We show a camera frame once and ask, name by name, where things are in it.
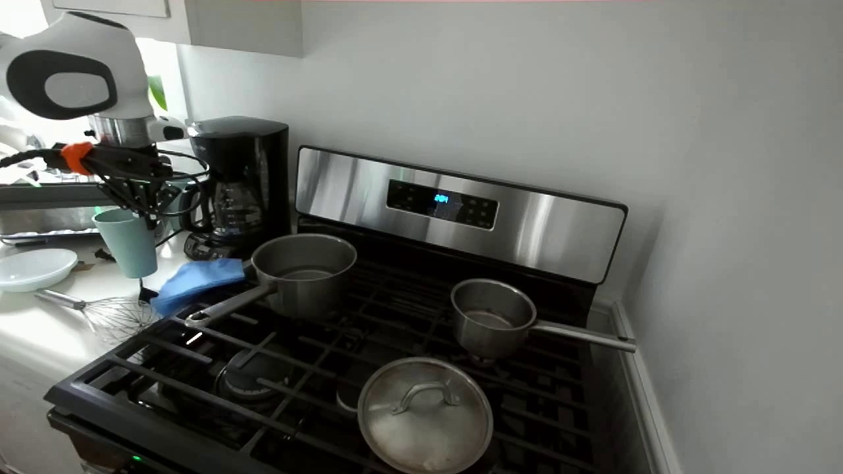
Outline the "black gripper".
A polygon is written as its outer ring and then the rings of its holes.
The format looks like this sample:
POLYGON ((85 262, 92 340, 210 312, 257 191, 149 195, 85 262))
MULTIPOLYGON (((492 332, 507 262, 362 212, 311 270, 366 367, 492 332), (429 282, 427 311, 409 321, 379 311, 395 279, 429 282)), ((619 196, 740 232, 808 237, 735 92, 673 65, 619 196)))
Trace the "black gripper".
POLYGON ((149 220, 159 220, 183 191, 180 173, 156 150, 99 144, 91 170, 113 202, 149 220))

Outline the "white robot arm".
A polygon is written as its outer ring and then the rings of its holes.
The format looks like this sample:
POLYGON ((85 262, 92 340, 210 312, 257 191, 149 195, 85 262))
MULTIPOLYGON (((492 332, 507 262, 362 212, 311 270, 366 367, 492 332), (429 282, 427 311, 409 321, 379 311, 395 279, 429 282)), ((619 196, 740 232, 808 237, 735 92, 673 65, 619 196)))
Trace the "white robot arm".
POLYGON ((4 37, 4 94, 54 121, 91 119, 92 141, 56 141, 20 150, 4 167, 42 158, 50 167, 100 179, 122 208, 156 224, 178 191, 175 167, 162 158, 150 125, 149 74, 134 34, 117 21, 68 9, 29 37, 4 37))

